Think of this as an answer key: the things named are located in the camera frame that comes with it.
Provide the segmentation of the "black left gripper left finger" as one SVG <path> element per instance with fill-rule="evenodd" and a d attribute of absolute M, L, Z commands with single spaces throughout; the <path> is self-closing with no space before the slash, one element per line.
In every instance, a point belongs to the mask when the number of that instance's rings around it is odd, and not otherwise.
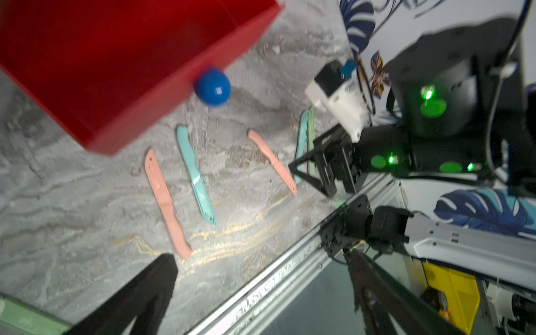
<path fill-rule="evenodd" d="M 156 258 L 138 276 L 67 334 L 156 334 L 173 296 L 178 269 L 174 255 Z"/>

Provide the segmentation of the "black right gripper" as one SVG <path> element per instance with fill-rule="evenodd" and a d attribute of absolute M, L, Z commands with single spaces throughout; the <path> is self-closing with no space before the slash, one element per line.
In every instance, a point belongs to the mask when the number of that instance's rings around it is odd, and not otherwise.
<path fill-rule="evenodd" d="M 335 126 L 314 140 L 314 150 L 288 167 L 291 173 L 328 198 L 337 192 L 336 181 L 343 184 L 346 193 L 356 194 L 366 174 L 409 176 L 410 137 L 403 126 L 375 126 L 364 129 L 360 140 L 353 142 L 342 126 Z"/>

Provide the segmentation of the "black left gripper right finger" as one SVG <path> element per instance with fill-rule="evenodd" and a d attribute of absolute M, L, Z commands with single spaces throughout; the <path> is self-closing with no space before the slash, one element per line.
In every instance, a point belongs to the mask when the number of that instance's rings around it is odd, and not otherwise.
<path fill-rule="evenodd" d="M 347 257 L 355 310 L 367 334 L 462 334 L 368 256 Z"/>

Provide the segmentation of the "pink fruit knife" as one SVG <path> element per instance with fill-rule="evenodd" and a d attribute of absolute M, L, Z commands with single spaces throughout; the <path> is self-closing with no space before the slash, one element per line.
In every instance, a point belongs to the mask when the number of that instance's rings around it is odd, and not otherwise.
<path fill-rule="evenodd" d="M 152 148 L 148 149 L 145 155 L 144 166 L 173 247 L 183 260 L 188 260 L 192 255 L 192 249 L 188 245 L 180 222 L 175 216 L 173 199 Z"/>
<path fill-rule="evenodd" d="M 277 172 L 279 177 L 283 180 L 290 192 L 297 195 L 297 185 L 293 179 L 293 176 L 289 173 L 288 169 L 277 158 L 275 153 L 270 149 L 268 144 L 263 140 L 259 133 L 253 129 L 249 129 L 247 137 L 250 139 L 260 150 L 260 152 L 269 160 L 273 169 Z"/>

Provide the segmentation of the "teal fruit knife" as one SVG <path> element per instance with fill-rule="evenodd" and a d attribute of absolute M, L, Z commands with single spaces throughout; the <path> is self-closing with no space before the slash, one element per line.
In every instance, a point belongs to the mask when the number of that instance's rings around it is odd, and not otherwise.
<path fill-rule="evenodd" d="M 308 115 L 309 109 L 304 110 L 300 117 L 300 123 L 298 127 L 297 146 L 295 151 L 295 159 L 300 158 L 307 148 L 307 130 L 308 130 Z"/>
<path fill-rule="evenodd" d="M 189 140 L 188 128 L 186 126 L 178 126 L 176 129 L 176 138 L 184 165 L 191 180 L 193 193 L 198 203 L 200 213 L 206 222 L 216 225 L 216 216 L 212 209 L 212 204 L 205 188 L 201 172 L 196 164 L 194 150 Z"/>

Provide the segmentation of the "red top drawer blue knob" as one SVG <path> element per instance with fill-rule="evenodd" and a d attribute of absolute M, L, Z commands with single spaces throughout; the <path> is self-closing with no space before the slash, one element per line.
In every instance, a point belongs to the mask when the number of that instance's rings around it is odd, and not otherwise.
<path fill-rule="evenodd" d="M 283 1 L 3 1 L 1 69 L 112 156 L 255 45 Z"/>

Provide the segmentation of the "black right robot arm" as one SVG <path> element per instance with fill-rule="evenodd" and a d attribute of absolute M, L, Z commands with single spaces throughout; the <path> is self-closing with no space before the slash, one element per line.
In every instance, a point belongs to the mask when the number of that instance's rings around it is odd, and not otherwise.
<path fill-rule="evenodd" d="M 319 175 L 301 177 L 328 197 L 336 181 L 356 193 L 368 173 L 468 185 L 443 195 L 433 220 L 360 209 L 344 217 L 345 236 L 535 289 L 534 220 L 508 204 L 509 196 L 535 196 L 535 96 L 521 83 L 520 30 L 499 18 L 421 37 L 386 65 L 398 124 L 366 128 L 358 142 L 335 126 L 290 164 L 298 173 L 314 162 Z"/>

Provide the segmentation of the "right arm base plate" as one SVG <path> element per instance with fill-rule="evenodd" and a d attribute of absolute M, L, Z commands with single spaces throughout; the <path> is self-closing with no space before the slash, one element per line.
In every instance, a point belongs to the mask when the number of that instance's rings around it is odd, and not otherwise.
<path fill-rule="evenodd" d="M 329 257 L 335 257 L 339 251 L 356 241 L 367 239 L 367 230 L 372 220 L 372 211 L 366 195 L 360 195 L 340 206 L 320 225 L 319 235 L 322 248 Z"/>

